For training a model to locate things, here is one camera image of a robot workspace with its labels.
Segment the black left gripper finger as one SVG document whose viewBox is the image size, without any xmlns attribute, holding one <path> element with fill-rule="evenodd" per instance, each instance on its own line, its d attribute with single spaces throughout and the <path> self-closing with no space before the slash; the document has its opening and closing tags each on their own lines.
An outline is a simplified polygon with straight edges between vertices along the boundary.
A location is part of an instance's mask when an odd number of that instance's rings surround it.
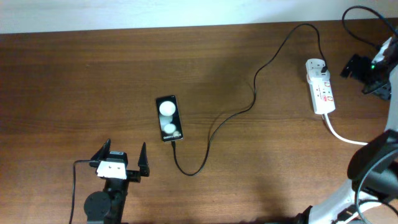
<svg viewBox="0 0 398 224">
<path fill-rule="evenodd" d="M 107 139 L 103 146 L 93 155 L 89 162 L 90 167 L 98 167 L 101 161 L 104 161 L 110 152 L 111 140 Z"/>
<path fill-rule="evenodd" d="M 147 151 L 146 151 L 146 143 L 143 142 L 142 149 L 140 152 L 139 160 L 138 160 L 139 172 L 143 177 L 150 176 L 150 168 L 147 159 Z"/>
</svg>

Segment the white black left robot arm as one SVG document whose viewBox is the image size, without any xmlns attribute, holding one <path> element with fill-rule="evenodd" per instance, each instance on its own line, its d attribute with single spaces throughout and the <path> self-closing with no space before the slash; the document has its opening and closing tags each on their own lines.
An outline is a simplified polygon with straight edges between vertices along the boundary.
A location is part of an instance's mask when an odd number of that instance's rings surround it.
<svg viewBox="0 0 398 224">
<path fill-rule="evenodd" d="M 90 194 L 85 200 L 87 224 L 121 223 L 129 184 L 139 183 L 142 177 L 150 175 L 146 144 L 140 151 L 138 170 L 129 170 L 127 154 L 112 151 L 110 146 L 111 140 L 107 139 L 90 161 L 90 166 L 105 184 L 103 190 Z"/>
</svg>

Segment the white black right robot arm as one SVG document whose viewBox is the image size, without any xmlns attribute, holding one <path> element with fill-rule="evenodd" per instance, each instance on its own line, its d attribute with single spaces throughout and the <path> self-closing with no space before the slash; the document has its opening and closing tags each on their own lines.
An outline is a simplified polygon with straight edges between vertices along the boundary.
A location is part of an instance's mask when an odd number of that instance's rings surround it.
<svg viewBox="0 0 398 224">
<path fill-rule="evenodd" d="M 389 100 L 386 128 L 372 141 L 359 143 L 344 184 L 299 213 L 294 223 L 368 223 L 365 211 L 397 199 L 397 37 L 388 38 L 374 58 L 353 55 L 340 75 L 363 83 L 363 94 Z"/>
</svg>

